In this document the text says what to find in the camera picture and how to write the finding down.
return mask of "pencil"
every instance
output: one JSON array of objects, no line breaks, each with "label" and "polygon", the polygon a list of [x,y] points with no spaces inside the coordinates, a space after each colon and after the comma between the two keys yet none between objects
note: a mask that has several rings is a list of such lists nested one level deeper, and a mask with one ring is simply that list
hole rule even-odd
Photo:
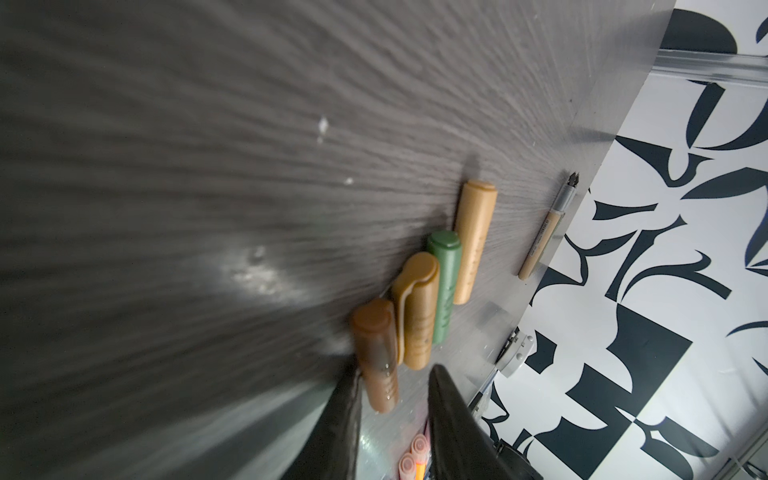
[{"label": "pencil", "polygon": [[531,249],[528,251],[528,255],[525,257],[523,266],[520,267],[520,272],[518,272],[518,278],[520,280],[527,280],[531,275],[531,272],[533,272],[536,263],[538,263],[538,259],[541,258],[541,253],[544,252],[544,248],[547,246],[549,239],[554,233],[554,229],[557,228],[558,223],[560,223],[560,220],[562,220],[565,215],[568,205],[571,203],[571,200],[573,200],[577,185],[578,173],[573,173],[568,177],[568,181],[565,182],[565,185],[560,189],[558,197],[554,200],[552,208],[549,209],[549,213],[547,214],[547,218],[545,218],[544,223],[541,225],[541,229],[538,231],[538,235],[536,235],[536,240],[534,240]]}]

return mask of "green marker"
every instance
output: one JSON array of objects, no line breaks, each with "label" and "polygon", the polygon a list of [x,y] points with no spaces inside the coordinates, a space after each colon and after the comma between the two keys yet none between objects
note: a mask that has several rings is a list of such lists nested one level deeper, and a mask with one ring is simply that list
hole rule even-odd
[{"label": "green marker", "polygon": [[462,242],[456,232],[439,230],[427,239],[427,251],[440,262],[440,287],[437,293],[435,335],[432,344],[442,343],[448,335],[448,324],[453,312],[453,295],[456,291],[458,267],[462,262]]}]

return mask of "black and white patterned wall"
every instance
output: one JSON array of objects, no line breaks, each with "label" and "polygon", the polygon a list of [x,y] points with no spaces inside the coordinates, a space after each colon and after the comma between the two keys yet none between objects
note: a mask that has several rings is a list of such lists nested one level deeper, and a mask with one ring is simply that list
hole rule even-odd
[{"label": "black and white patterned wall", "polygon": [[765,0],[677,0],[662,48],[768,55]]},{"label": "black and white patterned wall", "polygon": [[768,407],[768,88],[650,75],[481,427],[550,480],[710,478]]}]

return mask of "metal edge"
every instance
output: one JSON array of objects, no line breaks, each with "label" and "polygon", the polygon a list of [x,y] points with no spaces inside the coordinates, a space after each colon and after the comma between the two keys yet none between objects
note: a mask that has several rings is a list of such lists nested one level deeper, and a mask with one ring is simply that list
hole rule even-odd
[{"label": "metal edge", "polygon": [[651,74],[768,87],[768,58],[706,51],[659,50]]}]

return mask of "beige marker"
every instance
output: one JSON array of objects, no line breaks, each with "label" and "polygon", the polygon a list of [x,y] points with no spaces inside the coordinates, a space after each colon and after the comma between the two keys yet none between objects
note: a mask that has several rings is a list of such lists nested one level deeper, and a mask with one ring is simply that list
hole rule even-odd
[{"label": "beige marker", "polygon": [[458,201],[456,225],[453,229],[458,234],[463,249],[456,279],[456,293],[453,296],[454,305],[467,303],[472,294],[497,194],[493,184],[480,180],[470,180],[462,188],[462,199]]},{"label": "beige marker", "polygon": [[547,218],[545,218],[544,223],[541,225],[541,229],[539,229],[538,235],[536,235],[536,240],[534,240],[531,249],[528,251],[523,266],[520,267],[520,271],[518,272],[518,278],[520,280],[527,280],[528,277],[531,276],[533,269],[536,267],[536,263],[538,263],[538,259],[541,258],[544,248],[547,246],[549,239],[554,233],[554,229],[557,228],[558,223],[560,223],[560,220],[562,220],[565,215],[565,211],[568,209],[568,205],[571,204],[571,200],[573,200],[574,194],[576,193],[577,185],[578,174],[571,174],[568,181],[560,189],[560,193],[554,200],[552,208],[549,209]]}]

